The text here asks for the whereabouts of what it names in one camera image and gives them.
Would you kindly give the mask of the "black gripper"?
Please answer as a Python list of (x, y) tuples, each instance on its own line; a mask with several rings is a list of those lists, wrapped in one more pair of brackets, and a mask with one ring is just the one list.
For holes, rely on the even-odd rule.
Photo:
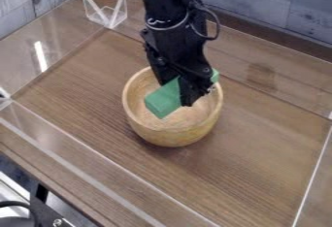
[(188, 4), (172, 0), (145, 0), (145, 52), (161, 85), (180, 76), (181, 104), (192, 107), (211, 92), (213, 69), (204, 53), (205, 44), (221, 33), (208, 35), (207, 16), (216, 14), (201, 0)]

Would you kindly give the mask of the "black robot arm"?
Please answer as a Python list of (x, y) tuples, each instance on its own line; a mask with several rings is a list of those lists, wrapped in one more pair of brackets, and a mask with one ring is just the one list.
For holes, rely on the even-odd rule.
[(161, 84), (180, 82), (181, 105), (189, 107), (213, 85), (204, 47), (220, 37), (208, 33), (207, 17), (215, 13), (203, 0), (144, 0), (144, 4), (148, 62)]

